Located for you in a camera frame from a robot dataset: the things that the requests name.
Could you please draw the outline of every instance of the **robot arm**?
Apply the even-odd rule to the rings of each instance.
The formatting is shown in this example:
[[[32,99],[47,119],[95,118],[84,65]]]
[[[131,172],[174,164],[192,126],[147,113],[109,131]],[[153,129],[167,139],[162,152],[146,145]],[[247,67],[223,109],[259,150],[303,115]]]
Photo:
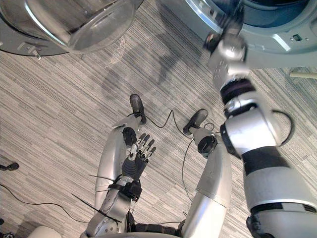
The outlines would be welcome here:
[[[209,66],[227,117],[220,127],[227,151],[244,163],[247,227],[255,238],[317,236],[317,204],[302,176],[280,155],[273,112],[247,80],[246,45],[224,33]]]

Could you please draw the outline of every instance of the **black wire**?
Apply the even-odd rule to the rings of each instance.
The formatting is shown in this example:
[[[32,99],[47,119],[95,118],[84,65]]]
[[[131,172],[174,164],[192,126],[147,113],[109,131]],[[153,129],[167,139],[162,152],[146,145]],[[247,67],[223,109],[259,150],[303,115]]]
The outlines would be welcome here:
[[[212,125],[211,131],[213,131],[213,129],[214,129],[214,124],[213,124],[213,123],[211,123],[211,122],[206,123],[206,124],[204,125],[204,128],[205,128],[205,129],[206,129],[206,125]]]
[[[64,212],[65,212],[71,219],[73,219],[73,220],[75,220],[75,221],[77,221],[77,222],[81,222],[81,223],[88,223],[88,222],[80,221],[80,220],[77,220],[77,219],[73,218],[73,217],[65,210],[65,208],[63,208],[63,207],[62,207],[61,205],[59,205],[59,204],[51,203],[51,202],[43,202],[43,203],[24,202],[24,201],[20,200],[19,198],[17,198],[17,197],[11,192],[11,190],[10,190],[7,186],[5,186],[5,185],[3,185],[3,184],[1,184],[1,183],[0,183],[0,186],[1,186],[1,187],[4,187],[6,190],[8,190],[9,193],[11,193],[11,195],[12,195],[16,200],[18,200],[19,202],[22,202],[22,203],[28,204],[28,205],[55,205],[55,206],[60,207],[61,209],[63,209]]]
[[[179,129],[179,127],[178,127],[178,125],[177,125],[177,123],[176,123],[175,114],[174,114],[174,110],[173,110],[173,109],[170,110],[169,115],[168,115],[168,117],[167,117],[165,123],[164,123],[162,126],[156,124],[151,118],[149,118],[149,117],[146,117],[146,118],[149,119],[150,122],[152,122],[156,127],[158,127],[158,128],[163,128],[163,127],[166,126],[166,124],[167,124],[167,122],[168,122],[168,120],[169,120],[169,118],[170,118],[170,115],[172,115],[172,114],[173,114],[173,120],[174,120],[174,123],[175,123],[175,126],[176,126],[177,130],[178,130],[183,136],[185,136],[185,137],[191,139],[191,137],[188,137],[187,135],[185,135],[185,134]]]
[[[189,198],[189,200],[192,202],[193,200],[190,198],[189,196],[189,193],[187,191],[187,188],[186,188],[186,185],[185,185],[185,181],[184,181],[184,165],[185,165],[185,159],[186,159],[186,155],[187,155],[187,152],[189,150],[189,147],[191,145],[191,143],[193,142],[194,140],[191,140],[191,142],[188,144],[187,146],[187,149],[186,149],[186,152],[185,152],[185,155],[184,155],[184,160],[183,160],[183,165],[182,165],[182,182],[183,182],[183,186],[184,186],[184,189],[186,191],[186,194],[187,194],[187,197]]]
[[[294,132],[295,132],[295,122],[293,120],[293,118],[291,117],[291,115],[289,115],[288,113],[286,112],[282,112],[282,111],[279,111],[279,110],[272,110],[272,112],[274,113],[280,113],[280,114],[283,114],[285,115],[288,119],[289,119],[289,122],[291,123],[291,129],[288,133],[288,136],[286,137],[286,139],[279,145],[279,146],[283,146],[285,144],[287,144],[293,137],[294,135]]]
[[[102,178],[102,179],[108,179],[108,180],[111,180],[112,182],[114,182],[113,179],[110,179],[110,178],[107,178],[107,177],[102,177],[102,176],[97,176],[97,175],[88,175],[88,176],[96,177],[96,178]]]
[[[180,222],[162,222],[162,223],[157,223],[156,225],[169,224],[169,223],[180,223]]]

